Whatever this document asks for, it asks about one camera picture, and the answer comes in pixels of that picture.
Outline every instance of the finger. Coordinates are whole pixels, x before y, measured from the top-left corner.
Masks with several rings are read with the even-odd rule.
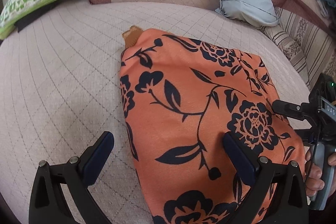
[[[316,195],[317,191],[313,191],[313,190],[310,190],[308,188],[306,188],[306,195],[307,196],[313,196],[313,195]]]
[[[310,153],[310,150],[308,150],[306,153],[306,157],[305,157],[306,161],[309,161],[310,157],[311,157],[311,153]]]
[[[306,187],[313,191],[322,190],[324,187],[323,180],[308,178],[306,181]]]
[[[309,172],[310,164],[311,164],[311,161],[308,161],[305,165],[306,174]],[[321,176],[322,176],[321,168],[318,167],[317,165],[313,164],[313,166],[311,167],[309,177],[313,178],[313,179],[320,179]]]
[[[328,164],[331,166],[336,165],[336,153],[333,153],[329,158],[328,158]]]

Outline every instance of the striped cushion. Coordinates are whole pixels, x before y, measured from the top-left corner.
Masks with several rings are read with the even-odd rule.
[[[313,88],[321,72],[336,80],[336,41],[308,20],[281,8],[276,10],[280,24],[264,27],[263,33],[290,56],[307,87]]]

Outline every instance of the orange floral fabric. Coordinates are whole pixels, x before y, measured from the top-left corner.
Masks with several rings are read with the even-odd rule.
[[[128,137],[154,224],[223,224],[241,204],[249,187],[222,147],[227,132],[303,171],[302,141],[272,112],[278,94],[259,56],[149,29],[121,61]]]

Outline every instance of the device handle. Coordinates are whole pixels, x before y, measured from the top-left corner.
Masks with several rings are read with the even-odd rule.
[[[313,155],[313,151],[314,146],[311,146],[310,147],[311,156]],[[311,203],[309,205],[309,209],[322,211],[326,206],[335,173],[335,166],[330,166],[328,164],[328,158],[331,154],[335,152],[336,147],[332,145],[323,143],[317,144],[313,163],[322,169],[321,180],[324,181],[325,185],[322,190],[318,191],[316,195],[310,198]]]

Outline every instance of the human hand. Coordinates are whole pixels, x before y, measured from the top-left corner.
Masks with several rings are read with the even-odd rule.
[[[311,164],[310,158],[311,158],[311,153],[308,150],[308,152],[306,153],[306,160],[307,160],[307,163],[305,165],[306,174],[309,171],[309,167],[310,167],[310,164]],[[336,153],[332,154],[328,158],[328,164],[330,166],[336,166]],[[317,165],[313,164],[313,166],[311,167],[311,172],[310,172],[309,178],[306,181],[306,194],[307,194],[307,196],[313,196],[317,193],[317,191],[323,189],[324,182],[323,182],[323,180],[321,180],[321,176],[322,176],[321,168],[318,167]],[[330,197],[335,192],[335,190],[336,190],[336,172],[334,174],[333,182],[332,182],[331,189],[330,189],[330,192],[328,194],[328,197]]]

